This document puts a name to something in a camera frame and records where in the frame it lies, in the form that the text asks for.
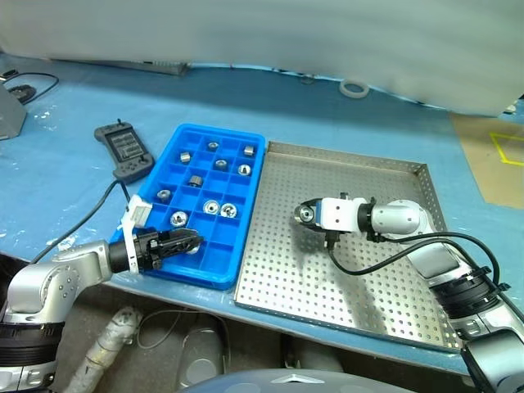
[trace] white backdrop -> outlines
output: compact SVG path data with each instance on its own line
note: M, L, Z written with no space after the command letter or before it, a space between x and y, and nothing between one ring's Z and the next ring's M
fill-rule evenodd
M524 93L523 0L0 0L0 47L270 66L484 115Z

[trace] blue plastic tray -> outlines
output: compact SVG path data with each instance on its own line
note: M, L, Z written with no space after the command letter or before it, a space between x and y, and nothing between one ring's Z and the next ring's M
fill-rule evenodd
M208 151L208 142L217 142L218 149ZM247 145L255 148L252 158L244 156ZM191 155L188 164L180 161L180 153L185 151ZM204 242L196 254L166 258L160 270L146 271L145 274L222 290L235 283L264 153L265 139L258 134L195 124L182 124L176 129L138 195L153 203L147 228L158 231L173 229L169 218L175 211L183 210L189 217L186 228L196 229L204 237ZM218 159L228 162L226 171L214 168ZM237 174L241 164L251 167L251 176ZM204 179L202 187L187 185L194 174ZM171 198L166 203L156 197L158 191L164 189L171 191ZM230 219L204 213L203 205L208 200L215 200L220 205L233 203L237 207L237 216ZM122 237L122 232L116 231L111 241Z

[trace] blue table surface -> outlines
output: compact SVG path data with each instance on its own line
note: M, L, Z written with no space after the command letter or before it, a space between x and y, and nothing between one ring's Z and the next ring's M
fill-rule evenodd
M352 100L332 81L306 85L261 70L196 69L178 78L0 55L0 70L11 68L50 72L61 82L26 106L29 113L18 138L0 142L0 250L8 254L31 259L100 198L114 166L93 137L96 127L116 118L128 121L158 157L179 124L206 124L261 133L269 141L427 163L448 228L491 247L503 280L513 287L508 294L524 306L524 212L484 202L446 111L378 91ZM35 77L20 77L16 84L23 82L40 88L47 84ZM141 183L131 185L130 192ZM69 244L109 239L123 212L124 197L113 192ZM486 262L482 254L472 254ZM116 274L111 285L341 348L466 372L458 354L243 309L235 306L233 291L128 273Z

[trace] white pipe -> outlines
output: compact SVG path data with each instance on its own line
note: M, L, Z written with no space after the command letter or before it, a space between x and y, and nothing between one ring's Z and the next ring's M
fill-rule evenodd
M124 344L131 343L141 320L142 313L133 307L124 307L116 313L85 355L64 393L93 392Z

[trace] tape roll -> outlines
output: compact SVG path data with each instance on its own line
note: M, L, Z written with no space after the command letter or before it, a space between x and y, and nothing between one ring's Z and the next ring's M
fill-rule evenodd
M347 88L347 86L357 86L362 89L361 92L353 92ZM338 86L339 91L344 94L346 97L350 98L364 98L369 93L369 86L367 84L362 84L360 82L355 82L354 80L344 79L341 81L341 84Z

